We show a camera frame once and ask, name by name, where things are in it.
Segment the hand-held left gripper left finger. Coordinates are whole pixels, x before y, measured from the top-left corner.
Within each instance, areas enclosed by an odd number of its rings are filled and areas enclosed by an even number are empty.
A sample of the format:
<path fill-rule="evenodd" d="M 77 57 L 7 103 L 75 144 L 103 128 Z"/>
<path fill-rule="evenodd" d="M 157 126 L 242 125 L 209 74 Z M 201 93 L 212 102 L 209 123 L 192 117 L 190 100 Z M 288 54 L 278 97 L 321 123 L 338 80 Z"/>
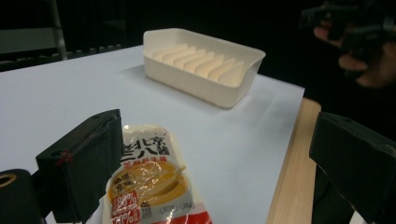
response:
<path fill-rule="evenodd" d="M 41 214 L 59 223 L 85 223 L 106 194 L 123 155 L 118 109 L 89 117 L 35 159 Z"/>

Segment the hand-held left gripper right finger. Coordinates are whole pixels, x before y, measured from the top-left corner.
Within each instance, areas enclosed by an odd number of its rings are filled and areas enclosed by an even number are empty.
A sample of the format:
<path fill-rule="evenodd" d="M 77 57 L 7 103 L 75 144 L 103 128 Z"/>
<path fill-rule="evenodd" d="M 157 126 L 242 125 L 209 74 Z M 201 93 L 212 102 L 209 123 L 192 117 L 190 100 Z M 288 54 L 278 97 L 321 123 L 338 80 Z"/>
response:
<path fill-rule="evenodd" d="M 367 224 L 396 224 L 396 143 L 358 122 L 318 114 L 309 157 Z"/>

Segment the sauce packet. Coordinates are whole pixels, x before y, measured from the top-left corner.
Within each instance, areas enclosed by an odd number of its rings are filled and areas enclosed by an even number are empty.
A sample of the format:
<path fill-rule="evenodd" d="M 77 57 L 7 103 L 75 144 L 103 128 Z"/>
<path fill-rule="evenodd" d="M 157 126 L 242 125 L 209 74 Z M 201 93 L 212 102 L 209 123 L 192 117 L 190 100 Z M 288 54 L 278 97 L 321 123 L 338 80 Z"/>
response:
<path fill-rule="evenodd" d="M 122 133 L 124 155 L 106 184 L 102 224 L 213 224 L 175 136 L 148 124 Z"/>

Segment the cream plastic divided box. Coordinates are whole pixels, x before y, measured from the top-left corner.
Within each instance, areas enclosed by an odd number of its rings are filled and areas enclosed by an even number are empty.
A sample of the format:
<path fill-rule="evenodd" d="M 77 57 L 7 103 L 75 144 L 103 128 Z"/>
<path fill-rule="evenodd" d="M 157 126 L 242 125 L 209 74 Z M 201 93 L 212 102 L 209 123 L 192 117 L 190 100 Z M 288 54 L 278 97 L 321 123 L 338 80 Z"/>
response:
<path fill-rule="evenodd" d="M 245 97 L 265 57 L 259 49 L 169 28 L 143 34 L 146 76 L 222 108 Z"/>

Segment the white paper sheet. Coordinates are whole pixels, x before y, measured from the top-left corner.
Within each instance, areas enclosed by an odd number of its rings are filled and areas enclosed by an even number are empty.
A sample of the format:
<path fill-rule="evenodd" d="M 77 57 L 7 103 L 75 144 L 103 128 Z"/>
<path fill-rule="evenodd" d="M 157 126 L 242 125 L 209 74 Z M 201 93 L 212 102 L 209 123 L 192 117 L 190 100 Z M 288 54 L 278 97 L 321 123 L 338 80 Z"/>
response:
<path fill-rule="evenodd" d="M 303 95 L 257 76 L 222 109 L 147 78 L 139 47 L 0 72 L 0 171 L 36 171 L 39 152 L 117 108 L 176 136 L 213 224 L 265 224 Z"/>

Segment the metal stand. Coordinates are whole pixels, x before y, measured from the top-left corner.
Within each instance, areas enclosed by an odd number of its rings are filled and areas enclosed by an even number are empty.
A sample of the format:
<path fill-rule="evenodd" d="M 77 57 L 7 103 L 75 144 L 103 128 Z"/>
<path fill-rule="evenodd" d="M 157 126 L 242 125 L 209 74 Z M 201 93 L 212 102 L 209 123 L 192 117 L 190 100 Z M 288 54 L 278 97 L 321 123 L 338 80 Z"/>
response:
<path fill-rule="evenodd" d="M 52 31 L 55 38 L 55 45 L 57 47 L 58 54 L 60 55 L 61 59 L 64 61 L 67 60 L 67 51 L 64 42 L 64 32 L 59 16 L 57 1 L 56 0 L 46 0 L 46 1 L 49 3 L 49 11 L 52 20 Z"/>

